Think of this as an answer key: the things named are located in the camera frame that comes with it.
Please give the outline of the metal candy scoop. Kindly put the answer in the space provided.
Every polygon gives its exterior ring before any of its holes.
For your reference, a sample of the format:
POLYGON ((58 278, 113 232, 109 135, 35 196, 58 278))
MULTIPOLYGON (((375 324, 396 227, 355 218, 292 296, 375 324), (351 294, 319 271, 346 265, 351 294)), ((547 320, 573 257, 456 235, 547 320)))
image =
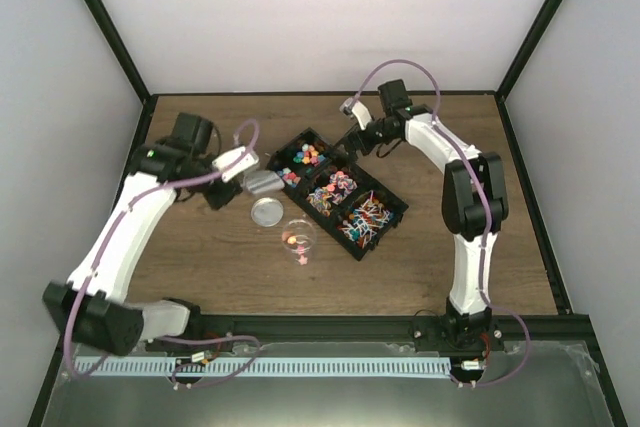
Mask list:
POLYGON ((262 195, 283 190, 285 182, 274 171, 255 170, 244 176, 243 188, 252 195, 262 195))

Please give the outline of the black three-compartment candy tray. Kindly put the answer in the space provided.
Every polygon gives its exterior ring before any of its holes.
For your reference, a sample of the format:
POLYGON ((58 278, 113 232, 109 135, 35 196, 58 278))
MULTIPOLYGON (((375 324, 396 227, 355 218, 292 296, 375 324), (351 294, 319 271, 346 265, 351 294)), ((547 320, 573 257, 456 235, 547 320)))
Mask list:
POLYGON ((408 205, 308 128, 271 154, 285 194, 354 259, 399 226, 408 205))

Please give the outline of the clear glass jar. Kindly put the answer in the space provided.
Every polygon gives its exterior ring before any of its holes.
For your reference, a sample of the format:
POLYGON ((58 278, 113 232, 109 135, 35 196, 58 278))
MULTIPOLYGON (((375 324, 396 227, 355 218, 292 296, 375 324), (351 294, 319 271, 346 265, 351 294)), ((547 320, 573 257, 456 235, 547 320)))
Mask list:
POLYGON ((298 266, 308 266, 316 246, 316 229, 307 219, 297 218, 287 222, 281 233, 281 245, 286 258, 298 266))

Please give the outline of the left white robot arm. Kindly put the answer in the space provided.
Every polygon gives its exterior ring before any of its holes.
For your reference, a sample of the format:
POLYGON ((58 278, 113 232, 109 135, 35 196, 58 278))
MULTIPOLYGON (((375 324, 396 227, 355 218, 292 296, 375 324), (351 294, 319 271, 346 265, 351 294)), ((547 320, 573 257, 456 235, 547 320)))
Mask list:
POLYGON ((259 125, 249 119, 239 128, 254 131, 249 143, 235 135, 231 149, 214 155, 208 146, 215 124, 181 113, 169 135, 134 151, 121 194, 89 253, 65 282, 52 282, 43 293, 65 355, 75 344, 126 356, 139 342, 161 337, 184 351, 203 342, 205 328, 186 303, 129 305, 126 299, 151 234, 181 193, 202 196, 214 210, 241 193, 239 175, 259 162, 259 125))

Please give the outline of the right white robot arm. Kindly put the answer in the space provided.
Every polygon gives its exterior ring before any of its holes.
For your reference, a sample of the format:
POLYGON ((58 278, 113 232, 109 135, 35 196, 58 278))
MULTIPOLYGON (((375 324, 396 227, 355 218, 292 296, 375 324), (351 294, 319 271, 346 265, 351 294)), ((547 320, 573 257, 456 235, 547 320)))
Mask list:
POLYGON ((490 328, 488 293, 492 250, 509 214, 504 166, 448 129, 434 108, 415 105, 401 80, 378 87, 384 115, 376 119, 357 95, 340 111, 355 125, 339 142, 349 155, 400 140, 425 155, 443 174, 441 212, 454 240, 453 284, 443 316, 447 343, 465 350, 490 328))

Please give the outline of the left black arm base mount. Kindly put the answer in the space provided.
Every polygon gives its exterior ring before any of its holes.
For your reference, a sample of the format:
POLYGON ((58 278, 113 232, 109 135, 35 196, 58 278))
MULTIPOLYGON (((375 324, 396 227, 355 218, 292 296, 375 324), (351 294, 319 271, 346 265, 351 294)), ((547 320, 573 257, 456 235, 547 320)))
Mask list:
MULTIPOLYGON (((227 335, 232 335, 234 330, 234 321, 228 316, 207 314, 194 315, 190 317, 185 332, 179 335, 179 338, 184 340, 217 339, 226 337, 227 335)), ((191 354, 211 349, 214 351, 229 351, 230 345, 222 343, 195 346, 170 341, 154 340, 151 343, 147 343, 145 346, 145 350, 147 352, 164 352, 168 355, 191 354)))

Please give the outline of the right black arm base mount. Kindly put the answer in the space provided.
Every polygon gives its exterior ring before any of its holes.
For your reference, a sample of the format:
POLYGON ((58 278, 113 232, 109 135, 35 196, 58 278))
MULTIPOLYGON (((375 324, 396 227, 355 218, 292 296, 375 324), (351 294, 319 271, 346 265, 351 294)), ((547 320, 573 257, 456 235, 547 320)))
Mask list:
POLYGON ((417 350, 438 351, 442 354, 475 354, 481 350, 502 351, 503 341, 494 335, 492 311, 460 317, 456 310, 437 315, 421 309, 410 321, 410 334, 417 350))

